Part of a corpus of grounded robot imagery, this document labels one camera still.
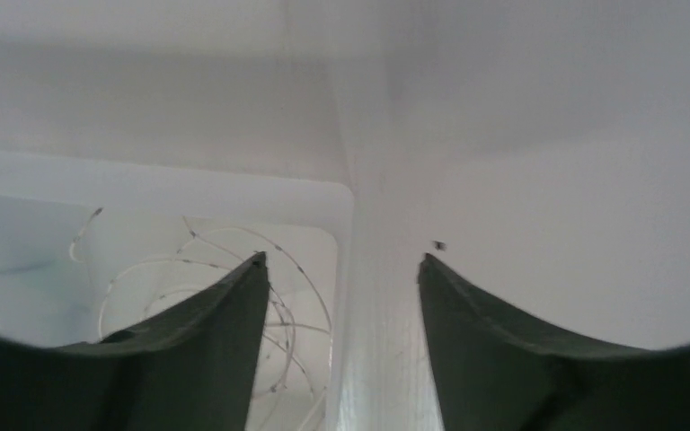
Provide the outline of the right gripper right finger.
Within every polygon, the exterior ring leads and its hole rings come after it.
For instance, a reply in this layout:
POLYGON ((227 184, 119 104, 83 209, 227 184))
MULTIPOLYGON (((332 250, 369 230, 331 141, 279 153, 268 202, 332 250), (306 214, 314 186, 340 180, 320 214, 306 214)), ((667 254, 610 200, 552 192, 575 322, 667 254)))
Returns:
POLYGON ((418 274, 447 430, 690 430, 690 344, 593 339, 491 295, 426 255, 418 274))

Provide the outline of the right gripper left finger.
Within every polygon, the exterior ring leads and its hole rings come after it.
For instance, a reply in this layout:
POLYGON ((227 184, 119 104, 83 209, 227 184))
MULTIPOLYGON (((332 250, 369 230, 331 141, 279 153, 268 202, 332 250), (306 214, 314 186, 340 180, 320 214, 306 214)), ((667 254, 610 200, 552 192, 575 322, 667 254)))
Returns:
POLYGON ((0 430, 243 430, 269 296, 259 252, 97 343, 0 338, 0 430))

